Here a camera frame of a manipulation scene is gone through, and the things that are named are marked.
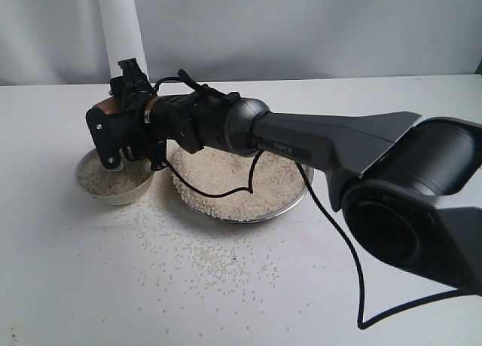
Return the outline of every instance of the uncooked rice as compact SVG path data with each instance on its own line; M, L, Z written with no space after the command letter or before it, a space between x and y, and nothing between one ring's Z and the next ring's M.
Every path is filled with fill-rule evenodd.
M78 182L91 194L119 195L137 188L152 174L146 161L123 159L123 164L121 171L109 171L102 166L96 153L81 164Z
M206 148L192 155L179 149L172 165L192 186L209 194L221 194L248 186L252 158L244 158ZM218 219L249 221L283 208L303 190L304 183L293 161L265 152L253 178L254 194L240 191L227 197L204 197L186 187L175 176L173 181L182 200Z

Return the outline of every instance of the table surface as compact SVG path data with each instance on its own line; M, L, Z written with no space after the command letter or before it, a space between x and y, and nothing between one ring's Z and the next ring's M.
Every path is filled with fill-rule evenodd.
M276 112L408 110L482 122L479 75L215 86ZM98 204L76 186L74 169L93 147L84 114L107 91L0 87L0 344L482 344L474 296L358 330L353 261L309 197L271 222L224 225L187 209L165 170L140 201ZM322 173L314 187L328 204ZM447 289L360 256L365 317Z

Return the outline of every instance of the bowl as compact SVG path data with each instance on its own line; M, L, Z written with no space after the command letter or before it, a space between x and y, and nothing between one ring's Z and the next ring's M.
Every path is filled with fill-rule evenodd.
M304 168L304 171L306 172L307 174L307 177L308 177L308 180L310 181L310 184L313 184L313 177L315 175L315 170L312 168L312 167L305 167L303 166ZM297 197L295 199L293 199L291 202L289 202L288 204L286 204L284 207L281 207L279 208L278 210L275 210L271 213L267 213L267 214L264 214L262 216L257 216L256 218L254 219L250 219L250 220L234 220L234 219L222 219L222 218L217 218L215 216L210 216L209 214L206 214L206 213L203 213L201 212L200 210L197 210L193 207L190 207L192 210L195 210L197 213L199 214L203 214L204 216L207 216L211 219L216 219L220 222L226 222L226 223L232 223L232 224L252 224L252 223L259 223L259 222L265 222L267 220L270 220L270 219L273 219L273 218L276 218L277 216L281 216L282 214L286 213L287 211L293 209L294 207L296 207L298 205L298 203L300 203L304 196L307 194L308 192L308 188L306 185L303 186L303 188L301 189L300 191L300 194L297 195Z
M141 185L122 194L97 195L97 194L92 194L88 192L86 189L84 189L81 186L79 182L79 171L87 161L89 161L91 158L95 156L97 156L97 150L92 149L91 151L86 153L85 156L83 156L83 158L78 162L77 167L75 168L75 181L77 182L79 188L82 189L84 193L89 194L91 197L107 205L126 205L139 199L141 195L143 195L149 189L149 185L151 184L152 179L154 178L154 172L152 172L152 174L147 178L147 180L145 180Z

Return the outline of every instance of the white wall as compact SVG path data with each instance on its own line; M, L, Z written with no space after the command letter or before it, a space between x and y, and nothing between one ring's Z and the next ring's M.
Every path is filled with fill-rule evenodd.
M456 74L482 58L482 0L133 3L0 0L0 84L107 82L109 62L139 55L130 43L152 78L180 67L200 80ZM142 39L123 27L132 13Z

